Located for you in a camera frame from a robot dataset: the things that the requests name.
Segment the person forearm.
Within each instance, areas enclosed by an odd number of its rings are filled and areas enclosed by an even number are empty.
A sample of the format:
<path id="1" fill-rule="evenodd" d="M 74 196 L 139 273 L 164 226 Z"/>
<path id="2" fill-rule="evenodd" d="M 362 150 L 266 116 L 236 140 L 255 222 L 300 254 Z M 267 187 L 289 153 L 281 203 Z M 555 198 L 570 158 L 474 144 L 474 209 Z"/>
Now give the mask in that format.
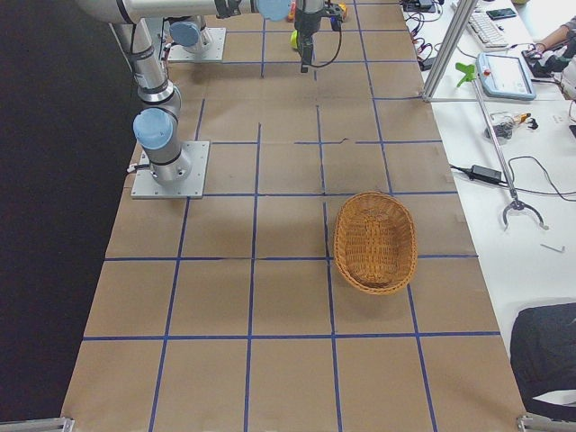
<path id="1" fill-rule="evenodd" d="M 575 29 L 575 17 L 572 17 L 568 22 L 560 25 L 556 30 L 545 36 L 543 39 L 535 43 L 535 51 L 538 53 L 546 52 L 552 47 L 567 40 L 569 31 Z"/>

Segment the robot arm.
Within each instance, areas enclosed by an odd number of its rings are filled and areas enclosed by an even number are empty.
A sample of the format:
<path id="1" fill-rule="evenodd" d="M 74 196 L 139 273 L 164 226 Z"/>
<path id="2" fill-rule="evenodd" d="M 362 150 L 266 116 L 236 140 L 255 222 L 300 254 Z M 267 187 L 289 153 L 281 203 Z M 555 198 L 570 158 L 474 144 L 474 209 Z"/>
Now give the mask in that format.
<path id="1" fill-rule="evenodd" d="M 180 185 L 194 167 L 184 144 L 177 138 L 181 94 L 158 59 L 147 18 L 173 18 L 182 31 L 172 39 L 194 46 L 202 39 L 202 18 L 214 15 L 228 19 L 242 14 L 260 14 L 281 21 L 294 12 L 298 32 L 297 50 L 301 72 L 311 65 L 313 34 L 320 21 L 330 16 L 329 1 L 78 1 L 81 10 L 110 24 L 138 86 L 143 111 L 133 121 L 133 130 L 149 161 L 149 176 L 158 185 Z"/>
<path id="2" fill-rule="evenodd" d="M 172 43 L 182 46 L 192 53 L 201 53 L 208 49 L 211 39 L 206 31 L 206 21 L 202 15 L 170 17 L 169 36 Z"/>

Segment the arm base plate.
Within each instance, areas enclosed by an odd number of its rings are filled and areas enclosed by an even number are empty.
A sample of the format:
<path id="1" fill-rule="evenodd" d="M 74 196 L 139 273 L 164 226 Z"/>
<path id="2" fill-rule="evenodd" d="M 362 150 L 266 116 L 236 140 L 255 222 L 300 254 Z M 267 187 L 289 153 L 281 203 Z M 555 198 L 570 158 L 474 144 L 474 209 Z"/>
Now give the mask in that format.
<path id="1" fill-rule="evenodd" d="M 170 26 L 168 60 L 173 63 L 222 62 L 225 28 L 198 28 L 194 23 Z"/>
<path id="2" fill-rule="evenodd" d="M 130 196 L 133 199 L 202 199 L 208 159 L 209 141 L 182 141 L 179 159 L 166 165 L 154 165 L 145 150 L 141 151 Z"/>

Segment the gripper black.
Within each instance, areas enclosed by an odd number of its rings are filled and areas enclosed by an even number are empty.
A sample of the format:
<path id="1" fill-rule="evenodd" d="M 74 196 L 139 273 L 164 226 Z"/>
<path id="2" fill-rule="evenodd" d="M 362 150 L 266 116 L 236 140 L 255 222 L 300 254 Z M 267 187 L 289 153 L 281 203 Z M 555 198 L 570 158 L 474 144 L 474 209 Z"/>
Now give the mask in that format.
<path id="1" fill-rule="evenodd" d="M 312 36 L 320 28 L 325 3 L 323 0 L 297 0 L 294 28 L 300 39 L 301 72 L 307 73 L 312 63 Z"/>

